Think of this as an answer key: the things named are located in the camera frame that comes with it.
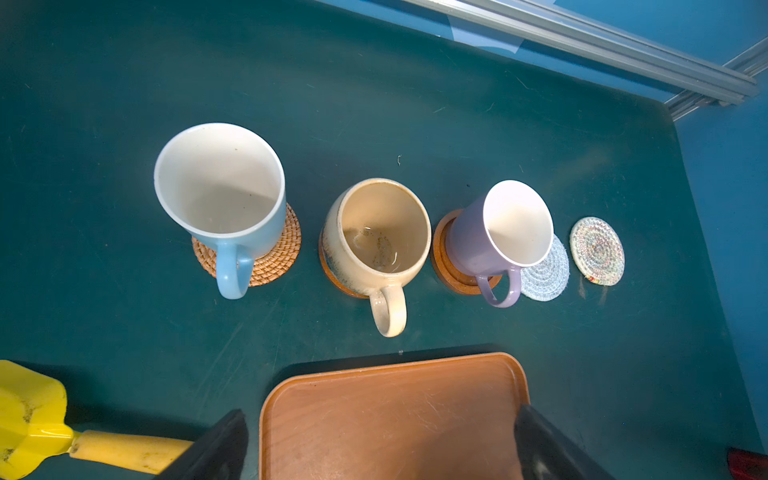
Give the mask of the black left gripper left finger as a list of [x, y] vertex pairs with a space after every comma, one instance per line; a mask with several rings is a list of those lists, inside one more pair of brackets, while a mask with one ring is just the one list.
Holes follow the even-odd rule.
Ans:
[[234, 409], [156, 475], [155, 479], [238, 480], [244, 468], [248, 443], [245, 414], [241, 409]]

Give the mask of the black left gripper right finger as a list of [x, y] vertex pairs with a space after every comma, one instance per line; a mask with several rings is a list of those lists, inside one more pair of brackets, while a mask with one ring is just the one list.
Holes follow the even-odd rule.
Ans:
[[515, 420], [514, 437], [525, 480], [614, 480], [611, 474], [531, 405], [520, 408]]

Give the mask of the lavender mug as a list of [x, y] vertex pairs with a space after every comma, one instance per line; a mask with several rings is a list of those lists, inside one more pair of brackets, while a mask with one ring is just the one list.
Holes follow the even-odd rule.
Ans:
[[521, 270], [546, 258], [553, 237], [542, 197], [521, 181], [504, 180], [455, 218], [446, 250], [454, 267], [476, 280], [489, 305], [508, 308], [520, 297]]

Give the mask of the cream speckled mug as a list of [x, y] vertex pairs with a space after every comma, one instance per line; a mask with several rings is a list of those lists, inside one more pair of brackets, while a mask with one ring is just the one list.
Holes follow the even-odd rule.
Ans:
[[367, 296], [382, 336], [400, 335], [407, 323], [404, 286], [420, 272], [432, 244], [421, 200], [394, 180], [366, 179], [335, 200], [321, 233], [334, 276]]

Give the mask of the grey woven round coaster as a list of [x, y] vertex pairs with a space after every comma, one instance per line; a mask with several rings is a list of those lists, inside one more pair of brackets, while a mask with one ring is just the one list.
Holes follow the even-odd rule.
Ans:
[[569, 276], [566, 249], [554, 235], [548, 255], [540, 263], [521, 270], [521, 293], [535, 301], [551, 301], [565, 290]]

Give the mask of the light blue mug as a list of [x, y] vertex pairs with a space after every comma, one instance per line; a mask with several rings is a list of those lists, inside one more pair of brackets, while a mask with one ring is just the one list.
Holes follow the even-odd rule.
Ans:
[[285, 173], [273, 148], [242, 126], [192, 126], [160, 151], [154, 188], [168, 216], [216, 253], [220, 294], [242, 298], [286, 222]]

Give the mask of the multicolour woven round coaster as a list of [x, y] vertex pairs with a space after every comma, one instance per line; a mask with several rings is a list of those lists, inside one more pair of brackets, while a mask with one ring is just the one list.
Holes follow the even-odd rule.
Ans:
[[576, 266], [590, 282], [614, 286], [623, 277], [623, 246], [606, 221], [597, 217], [578, 220], [571, 229], [569, 244]]

